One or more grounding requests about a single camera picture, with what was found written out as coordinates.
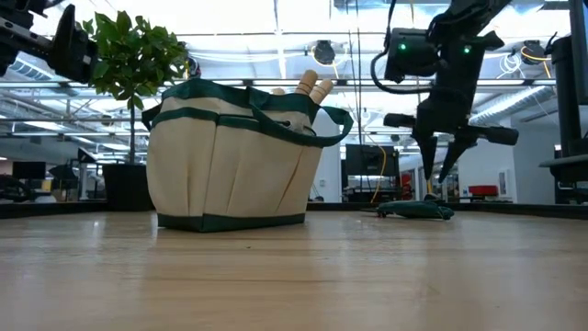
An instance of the green object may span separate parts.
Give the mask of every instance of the green object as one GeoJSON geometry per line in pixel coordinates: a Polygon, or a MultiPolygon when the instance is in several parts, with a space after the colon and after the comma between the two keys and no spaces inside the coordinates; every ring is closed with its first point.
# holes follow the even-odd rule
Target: green object
{"type": "Polygon", "coordinates": [[[98,47],[99,62],[90,86],[97,94],[111,94],[127,101],[130,111],[130,162],[135,158],[135,108],[143,110],[141,97],[157,94],[165,82],[184,74],[187,50],[174,33],[152,27],[141,16],[135,25],[127,12],[120,11],[116,22],[104,14],[85,21],[78,28],[88,33],[98,47]]]}
{"type": "Polygon", "coordinates": [[[449,220],[455,213],[432,201],[393,201],[381,203],[377,209],[378,216],[397,214],[406,218],[449,220]]]}

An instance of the green bag handle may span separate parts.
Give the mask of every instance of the green bag handle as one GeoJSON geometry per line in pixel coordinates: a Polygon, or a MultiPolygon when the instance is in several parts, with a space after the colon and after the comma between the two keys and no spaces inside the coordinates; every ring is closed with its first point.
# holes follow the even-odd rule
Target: green bag handle
{"type": "Polygon", "coordinates": [[[250,86],[247,87],[247,91],[249,93],[251,111],[254,114],[254,118],[260,124],[261,132],[274,138],[305,146],[329,147],[341,142],[353,127],[353,119],[347,111],[335,107],[322,107],[335,124],[344,126],[341,134],[331,137],[316,137],[294,132],[276,123],[261,110],[269,97],[267,93],[251,88],[250,86]]]}

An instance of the yellow cable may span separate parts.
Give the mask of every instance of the yellow cable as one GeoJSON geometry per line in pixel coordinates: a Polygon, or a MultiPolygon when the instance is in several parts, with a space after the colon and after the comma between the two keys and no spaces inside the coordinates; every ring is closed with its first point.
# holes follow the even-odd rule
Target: yellow cable
{"type": "Polygon", "coordinates": [[[523,48],[521,49],[521,54],[523,54],[523,56],[525,56],[528,59],[535,60],[535,61],[549,61],[549,60],[551,60],[551,58],[538,58],[537,56],[529,55],[524,52],[525,49],[526,49],[526,46],[523,46],[523,48]]]}
{"type": "Polygon", "coordinates": [[[384,154],[384,162],[382,162],[382,171],[379,173],[379,179],[378,179],[378,184],[376,186],[376,191],[374,192],[374,196],[371,198],[371,202],[370,203],[374,203],[374,201],[376,200],[376,197],[378,196],[378,192],[379,192],[379,185],[382,181],[382,178],[384,177],[384,170],[386,169],[386,160],[388,159],[388,155],[386,154],[386,150],[382,148],[382,146],[380,146],[378,143],[376,143],[373,139],[371,139],[371,136],[369,134],[366,134],[366,136],[369,138],[370,141],[372,141],[379,149],[380,151],[382,151],[382,153],[384,154]]]}
{"type": "Polygon", "coordinates": [[[551,73],[549,72],[548,64],[544,61],[543,67],[545,68],[545,73],[548,75],[548,78],[551,78],[551,73]]]}

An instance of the potted plant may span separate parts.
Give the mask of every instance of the potted plant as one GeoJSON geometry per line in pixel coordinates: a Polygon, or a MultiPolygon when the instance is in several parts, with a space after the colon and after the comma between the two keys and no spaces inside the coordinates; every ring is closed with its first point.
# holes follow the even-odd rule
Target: potted plant
{"type": "Polygon", "coordinates": [[[130,112],[130,152],[127,164],[105,165],[108,205],[116,211],[144,211],[153,205],[147,189],[146,168],[135,164],[135,110],[143,110],[141,97],[157,94],[165,82],[181,78],[186,47],[166,28],[152,27],[141,16],[134,23],[118,12],[114,21],[96,13],[80,27],[96,42],[99,61],[90,86],[97,94],[126,101],[130,112]]]}

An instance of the red object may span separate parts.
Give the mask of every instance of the red object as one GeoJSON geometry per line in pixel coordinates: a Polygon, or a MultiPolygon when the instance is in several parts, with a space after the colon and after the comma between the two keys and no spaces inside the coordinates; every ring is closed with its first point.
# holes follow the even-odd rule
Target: red object
{"type": "Polygon", "coordinates": [[[476,185],[469,187],[469,194],[474,196],[498,197],[498,187],[495,185],[476,185]]]}
{"type": "Polygon", "coordinates": [[[402,174],[401,175],[401,186],[411,185],[413,182],[413,176],[411,174],[402,174]]]}

